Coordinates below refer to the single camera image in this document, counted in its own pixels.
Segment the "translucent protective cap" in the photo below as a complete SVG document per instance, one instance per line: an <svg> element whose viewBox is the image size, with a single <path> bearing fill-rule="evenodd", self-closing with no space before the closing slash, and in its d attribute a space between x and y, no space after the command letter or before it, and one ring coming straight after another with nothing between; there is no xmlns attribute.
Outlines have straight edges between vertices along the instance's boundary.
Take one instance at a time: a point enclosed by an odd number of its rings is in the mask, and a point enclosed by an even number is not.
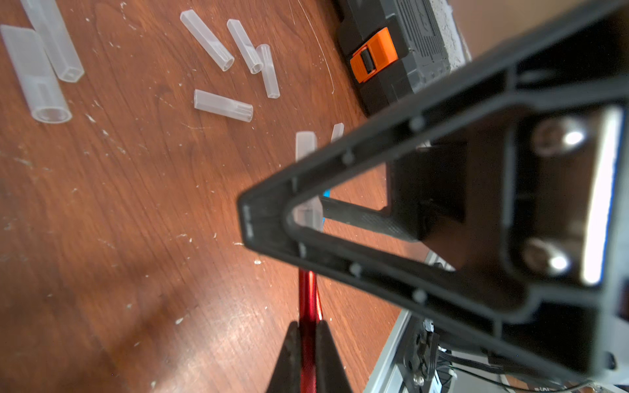
<svg viewBox="0 0 629 393"><path fill-rule="evenodd" d="M234 56L216 37L198 14L190 9L180 14L180 21L222 71L234 64Z"/></svg>
<svg viewBox="0 0 629 393"><path fill-rule="evenodd" d="M227 21L229 33L232 35L242 58L247 64L247 68L251 74L255 75L263 69L263 62L256 48L253 46L251 39L242 26L242 22L235 19Z"/></svg>
<svg viewBox="0 0 629 393"><path fill-rule="evenodd" d="M265 91L268 98L277 99L280 97L278 79L275 72L275 64L269 44L261 44L257 47L257 53L262 60L261 70Z"/></svg>
<svg viewBox="0 0 629 393"><path fill-rule="evenodd" d="M72 114L39 35L7 25L1 25L1 34L31 116L45 124L70 121Z"/></svg>
<svg viewBox="0 0 629 393"><path fill-rule="evenodd" d="M85 74L85 69L57 3L53 0L21 0L21 4L44 43L57 78L77 83Z"/></svg>
<svg viewBox="0 0 629 393"><path fill-rule="evenodd" d="M254 109L251 104L226 98L196 89L193 95L194 108L237 121L251 122Z"/></svg>

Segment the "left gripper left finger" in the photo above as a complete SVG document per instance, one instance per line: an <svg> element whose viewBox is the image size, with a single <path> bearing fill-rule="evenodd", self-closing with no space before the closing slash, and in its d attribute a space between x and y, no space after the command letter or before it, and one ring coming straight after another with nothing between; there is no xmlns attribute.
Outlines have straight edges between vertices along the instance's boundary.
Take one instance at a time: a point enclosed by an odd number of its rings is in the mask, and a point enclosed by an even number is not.
<svg viewBox="0 0 629 393"><path fill-rule="evenodd" d="M266 393L301 392L301 332L297 321L288 330Z"/></svg>

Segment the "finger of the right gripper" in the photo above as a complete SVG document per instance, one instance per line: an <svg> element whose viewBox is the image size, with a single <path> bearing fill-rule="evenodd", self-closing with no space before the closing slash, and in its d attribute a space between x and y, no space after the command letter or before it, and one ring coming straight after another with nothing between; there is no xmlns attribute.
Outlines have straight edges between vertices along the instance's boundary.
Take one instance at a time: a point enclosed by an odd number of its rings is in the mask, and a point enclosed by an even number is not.
<svg viewBox="0 0 629 393"><path fill-rule="evenodd" d="M437 144L386 163L386 206L321 198L324 218L403 241L422 241L442 220L465 222L467 147Z"/></svg>
<svg viewBox="0 0 629 393"><path fill-rule="evenodd" d="M418 147L431 147L464 126L469 109L490 99L616 76L628 79L628 4L586 1L380 111L360 128L245 191L238 200L244 244L428 317L454 336L488 350L452 330L436 308L423 306L429 279L454 272L454 265L447 262L450 270L440 270L323 234L297 224L293 210L365 171ZM419 242L429 247L425 239ZM628 284L628 259L622 272L612 320ZM611 351L612 320L604 369Z"/></svg>

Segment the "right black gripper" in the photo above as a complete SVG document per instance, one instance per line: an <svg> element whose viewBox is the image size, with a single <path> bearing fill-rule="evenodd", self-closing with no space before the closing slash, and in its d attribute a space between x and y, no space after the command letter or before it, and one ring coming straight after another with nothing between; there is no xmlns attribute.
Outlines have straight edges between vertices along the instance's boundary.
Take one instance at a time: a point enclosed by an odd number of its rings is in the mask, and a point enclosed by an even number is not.
<svg viewBox="0 0 629 393"><path fill-rule="evenodd" d="M422 151L423 306L553 377L604 371L628 259L628 79L511 92Z"/></svg>

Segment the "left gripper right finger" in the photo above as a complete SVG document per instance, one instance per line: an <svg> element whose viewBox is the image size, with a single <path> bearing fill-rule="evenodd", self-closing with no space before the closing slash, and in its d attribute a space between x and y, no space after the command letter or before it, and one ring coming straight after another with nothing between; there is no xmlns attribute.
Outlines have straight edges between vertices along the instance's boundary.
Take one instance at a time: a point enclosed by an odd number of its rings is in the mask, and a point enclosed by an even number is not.
<svg viewBox="0 0 629 393"><path fill-rule="evenodd" d="M326 321L319 322L315 331L315 380L317 393L352 393Z"/></svg>

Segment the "red carving knife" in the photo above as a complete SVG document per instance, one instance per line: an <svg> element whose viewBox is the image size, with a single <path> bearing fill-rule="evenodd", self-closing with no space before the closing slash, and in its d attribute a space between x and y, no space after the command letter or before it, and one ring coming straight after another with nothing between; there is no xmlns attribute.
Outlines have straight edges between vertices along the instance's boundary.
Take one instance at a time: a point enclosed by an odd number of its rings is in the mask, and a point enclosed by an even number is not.
<svg viewBox="0 0 629 393"><path fill-rule="evenodd" d="M336 142L344 135L345 125L343 123L337 123L333 127L332 136L330 142Z"/></svg>
<svg viewBox="0 0 629 393"><path fill-rule="evenodd" d="M323 231L324 213L319 197L311 198L293 210L293 219L301 226ZM301 334L300 392L316 392L315 333L323 318L316 274L299 270L299 329Z"/></svg>

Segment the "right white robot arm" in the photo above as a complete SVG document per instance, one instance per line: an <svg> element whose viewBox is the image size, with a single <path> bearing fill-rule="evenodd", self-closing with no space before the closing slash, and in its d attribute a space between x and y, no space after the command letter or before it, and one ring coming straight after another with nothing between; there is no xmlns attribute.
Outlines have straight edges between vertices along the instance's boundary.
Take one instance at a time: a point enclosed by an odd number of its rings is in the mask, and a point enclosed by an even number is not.
<svg viewBox="0 0 629 393"><path fill-rule="evenodd" d="M407 311L373 391L628 381L628 4L587 1L238 200L244 245L306 270L270 391L348 391L314 277Z"/></svg>

